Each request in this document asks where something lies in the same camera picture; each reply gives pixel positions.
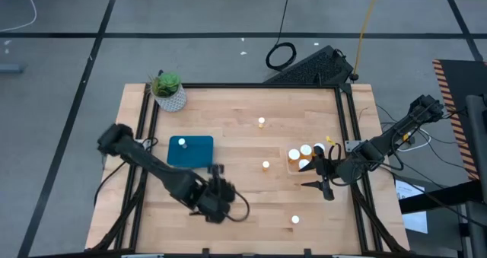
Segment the orange tray with white balls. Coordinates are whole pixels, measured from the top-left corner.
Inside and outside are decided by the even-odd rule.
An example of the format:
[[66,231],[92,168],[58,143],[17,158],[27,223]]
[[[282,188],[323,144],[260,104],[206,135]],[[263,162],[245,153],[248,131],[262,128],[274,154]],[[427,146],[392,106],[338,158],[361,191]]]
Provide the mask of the orange tray with white balls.
[[316,155],[316,154],[314,153],[314,149],[313,149],[313,155],[312,155],[312,157],[311,157],[311,158],[302,158],[302,157],[300,157],[300,159],[299,159],[298,161],[295,161],[295,162],[290,163],[290,162],[288,161],[288,151],[289,151],[289,150],[291,150],[291,149],[293,149],[293,148],[298,149],[298,150],[300,151],[300,147],[301,147],[302,145],[292,145],[292,146],[291,146],[291,147],[290,147],[290,148],[289,148],[289,149],[286,151],[286,153],[285,153],[285,155],[286,155],[286,162],[287,162],[287,169],[288,169],[288,172],[289,172],[291,175],[295,175],[295,174],[296,174],[296,175],[298,175],[298,174],[300,174],[300,172],[299,172],[299,166],[298,166],[298,163],[299,163],[299,161],[300,161],[301,159],[307,159],[307,160],[309,160],[309,161],[310,161],[310,160],[311,160],[311,158],[312,158],[312,157],[314,157],[314,156]]

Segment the grey floor bracket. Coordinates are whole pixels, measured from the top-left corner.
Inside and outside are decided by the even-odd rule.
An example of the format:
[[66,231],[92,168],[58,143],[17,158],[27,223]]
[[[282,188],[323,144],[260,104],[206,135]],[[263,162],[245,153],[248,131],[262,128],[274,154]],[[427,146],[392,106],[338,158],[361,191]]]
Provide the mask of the grey floor bracket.
[[0,74],[21,74],[24,67],[20,64],[0,63]]

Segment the white paper sheet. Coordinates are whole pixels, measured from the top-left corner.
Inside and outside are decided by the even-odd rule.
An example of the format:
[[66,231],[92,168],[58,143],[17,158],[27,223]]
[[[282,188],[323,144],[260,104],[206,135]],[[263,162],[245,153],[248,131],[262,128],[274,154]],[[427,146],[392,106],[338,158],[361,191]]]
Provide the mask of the white paper sheet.
[[[398,200],[417,196],[423,193],[425,190],[422,186],[409,185],[408,183],[397,180],[395,182],[396,195]],[[405,229],[410,231],[417,231],[419,233],[428,233],[427,213],[426,212],[414,212],[409,214],[403,214],[403,222]]]

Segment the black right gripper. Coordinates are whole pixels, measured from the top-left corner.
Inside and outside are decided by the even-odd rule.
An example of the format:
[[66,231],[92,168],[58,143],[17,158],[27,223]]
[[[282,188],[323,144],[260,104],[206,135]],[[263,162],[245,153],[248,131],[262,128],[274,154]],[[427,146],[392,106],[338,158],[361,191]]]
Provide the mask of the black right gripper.
[[[333,149],[338,148],[338,158],[332,159]],[[308,186],[317,188],[323,194],[323,198],[327,201],[333,201],[335,199],[333,190],[330,183],[333,179],[336,179],[338,175],[336,174],[336,168],[342,162],[342,146],[332,145],[328,149],[328,153],[316,153],[314,157],[309,161],[310,163],[303,168],[299,169],[299,172],[305,172],[309,170],[315,170],[318,176],[321,176],[321,181],[302,183],[302,186]]]

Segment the black keyboard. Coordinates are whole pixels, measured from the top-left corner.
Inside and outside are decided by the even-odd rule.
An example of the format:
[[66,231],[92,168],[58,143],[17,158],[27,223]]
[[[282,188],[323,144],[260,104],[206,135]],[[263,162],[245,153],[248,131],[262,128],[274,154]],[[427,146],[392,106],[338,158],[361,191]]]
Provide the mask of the black keyboard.
[[316,51],[265,81],[266,84],[341,84],[353,71],[346,56],[331,46]]

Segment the hazard striped floor mat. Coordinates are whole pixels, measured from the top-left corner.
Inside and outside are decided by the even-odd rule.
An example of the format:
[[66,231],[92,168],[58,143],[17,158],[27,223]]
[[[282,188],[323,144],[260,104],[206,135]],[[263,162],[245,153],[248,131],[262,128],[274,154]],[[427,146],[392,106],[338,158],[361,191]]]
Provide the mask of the hazard striped floor mat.
[[487,93],[487,62],[434,59],[432,61],[441,96],[450,117],[469,180],[478,180],[473,130],[466,111],[466,97]]

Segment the black metal bar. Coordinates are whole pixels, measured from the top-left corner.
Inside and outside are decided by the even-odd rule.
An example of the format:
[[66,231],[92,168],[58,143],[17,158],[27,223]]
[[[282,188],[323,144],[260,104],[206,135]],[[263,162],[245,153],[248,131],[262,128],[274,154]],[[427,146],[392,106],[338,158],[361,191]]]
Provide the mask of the black metal bar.
[[440,207],[447,208],[467,201],[487,203],[487,188],[480,180],[407,197],[399,201],[399,206],[403,214],[409,214]]

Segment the grey metal post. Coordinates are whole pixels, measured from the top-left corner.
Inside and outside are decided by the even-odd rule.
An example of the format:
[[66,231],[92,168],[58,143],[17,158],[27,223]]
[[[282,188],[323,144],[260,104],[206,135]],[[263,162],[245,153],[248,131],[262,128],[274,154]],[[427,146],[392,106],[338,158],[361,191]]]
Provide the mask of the grey metal post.
[[472,130],[472,144],[479,175],[480,200],[466,204],[467,214],[485,225],[469,222],[473,258],[487,258],[487,97],[467,95],[466,108]]

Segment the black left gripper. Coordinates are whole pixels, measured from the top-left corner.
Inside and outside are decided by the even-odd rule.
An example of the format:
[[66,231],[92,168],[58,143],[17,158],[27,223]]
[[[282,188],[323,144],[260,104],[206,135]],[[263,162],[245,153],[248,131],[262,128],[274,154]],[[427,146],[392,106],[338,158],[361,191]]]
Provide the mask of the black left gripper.
[[224,173],[223,164],[213,164],[208,167],[208,172],[212,177],[199,196],[196,210],[189,215],[201,215],[207,222],[220,224],[228,216],[231,203],[235,200],[236,189],[234,184],[221,177]]

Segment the potted green succulent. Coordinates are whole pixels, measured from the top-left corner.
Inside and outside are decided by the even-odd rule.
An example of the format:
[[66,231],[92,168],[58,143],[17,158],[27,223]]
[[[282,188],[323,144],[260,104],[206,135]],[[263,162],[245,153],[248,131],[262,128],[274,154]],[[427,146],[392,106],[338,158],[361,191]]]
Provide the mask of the potted green succulent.
[[173,72],[160,70],[151,79],[150,92],[160,108],[166,112],[177,112],[186,106],[186,92],[180,76]]

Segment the teal plastic bin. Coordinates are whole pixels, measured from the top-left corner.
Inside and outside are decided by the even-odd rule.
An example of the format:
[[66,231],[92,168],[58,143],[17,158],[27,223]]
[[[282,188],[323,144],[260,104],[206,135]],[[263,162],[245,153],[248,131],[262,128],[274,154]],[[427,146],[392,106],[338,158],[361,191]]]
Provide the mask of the teal plastic bin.
[[[185,138],[187,148],[178,145]],[[167,163],[178,168],[207,168],[213,164],[214,139],[210,135],[173,135],[170,138]]]

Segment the black table frame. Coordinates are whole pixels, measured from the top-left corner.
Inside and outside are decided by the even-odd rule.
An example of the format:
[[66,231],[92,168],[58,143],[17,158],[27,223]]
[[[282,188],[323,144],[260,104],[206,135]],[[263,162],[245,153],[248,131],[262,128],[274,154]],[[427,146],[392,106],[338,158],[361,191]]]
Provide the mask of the black table frame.
[[[336,187],[335,199],[302,186],[317,177],[312,171],[291,175],[286,151],[292,145],[328,144],[326,137],[369,139],[381,132],[371,86],[318,88],[265,84],[187,84],[185,108],[160,111],[145,98],[142,84],[124,87],[117,121],[134,127],[147,109],[143,136],[154,136],[153,152],[167,157],[173,135],[210,135],[214,159],[240,192],[233,216],[244,222],[210,224],[171,198],[161,182],[146,179],[137,217],[130,217],[120,247],[141,253],[211,254],[358,254],[384,250],[369,220],[358,214],[349,188]],[[262,129],[258,119],[265,118]],[[262,163],[270,167],[263,171]],[[300,221],[291,222],[297,215]]]

